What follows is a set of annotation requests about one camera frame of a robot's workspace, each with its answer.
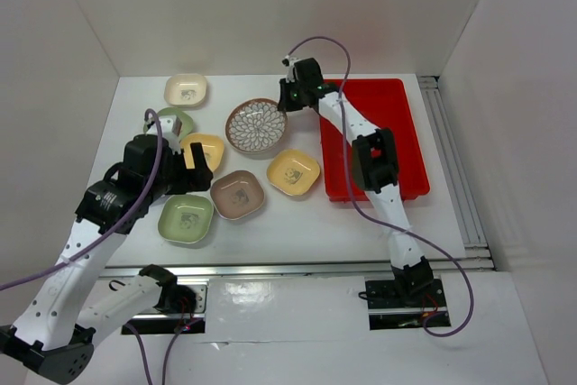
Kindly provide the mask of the brown square panda plate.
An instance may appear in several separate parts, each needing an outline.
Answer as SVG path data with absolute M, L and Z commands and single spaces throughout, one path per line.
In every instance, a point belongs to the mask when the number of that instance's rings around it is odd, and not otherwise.
M 238 220 L 258 211 L 265 202 L 261 183 L 248 170 L 236 170 L 218 179 L 210 188 L 217 213 Z

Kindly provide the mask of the round floral brown-rimmed plate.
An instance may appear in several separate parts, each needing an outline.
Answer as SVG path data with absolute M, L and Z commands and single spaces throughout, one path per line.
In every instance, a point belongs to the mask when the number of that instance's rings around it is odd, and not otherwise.
M 278 104 L 267 98 L 254 98 L 238 105 L 228 116 L 224 132 L 227 141 L 239 152 L 259 154 L 274 148 L 288 127 L 288 117 Z

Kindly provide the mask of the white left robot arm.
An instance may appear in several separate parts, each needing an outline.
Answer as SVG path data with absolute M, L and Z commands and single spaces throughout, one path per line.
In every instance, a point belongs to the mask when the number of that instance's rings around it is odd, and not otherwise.
M 121 161 L 88 187 L 69 239 L 26 310 L 1 328 L 1 352 L 56 384 L 69 384 L 87 367 L 95 349 L 133 316 L 147 309 L 193 316 L 197 295 L 159 265 L 147 265 L 97 303 L 88 295 L 111 256 L 164 196 L 207 191 L 213 173 L 201 143 L 183 153 L 155 135 L 140 134 L 124 147 Z

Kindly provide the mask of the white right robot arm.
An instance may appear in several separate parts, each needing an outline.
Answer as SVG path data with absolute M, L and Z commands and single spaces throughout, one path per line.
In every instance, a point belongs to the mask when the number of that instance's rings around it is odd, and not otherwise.
M 404 306 L 415 305 L 434 276 L 401 199 L 393 132 L 362 115 L 346 97 L 343 85 L 326 82 L 315 59 L 288 55 L 282 64 L 288 71 L 279 81 L 278 109 L 287 113 L 310 107 L 342 135 L 347 188 L 365 193 L 376 212 L 370 220 L 388 237 L 395 299 Z

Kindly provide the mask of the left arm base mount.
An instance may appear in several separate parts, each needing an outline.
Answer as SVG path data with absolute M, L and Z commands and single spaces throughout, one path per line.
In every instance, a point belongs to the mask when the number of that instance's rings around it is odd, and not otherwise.
M 203 334 L 206 331 L 208 284 L 193 280 L 188 287 L 194 298 L 191 295 L 181 296 L 168 312 L 151 307 L 134 316 L 128 324 L 140 335 L 174 335 L 183 326 L 187 327 L 184 335 Z

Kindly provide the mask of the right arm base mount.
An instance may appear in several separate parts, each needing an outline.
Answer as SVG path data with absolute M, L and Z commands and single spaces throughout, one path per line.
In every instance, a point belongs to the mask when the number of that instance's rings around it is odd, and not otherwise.
M 401 295 L 393 280 L 366 280 L 358 298 L 368 308 L 370 330 L 421 328 L 426 318 L 430 328 L 451 325 L 440 279 L 412 296 Z

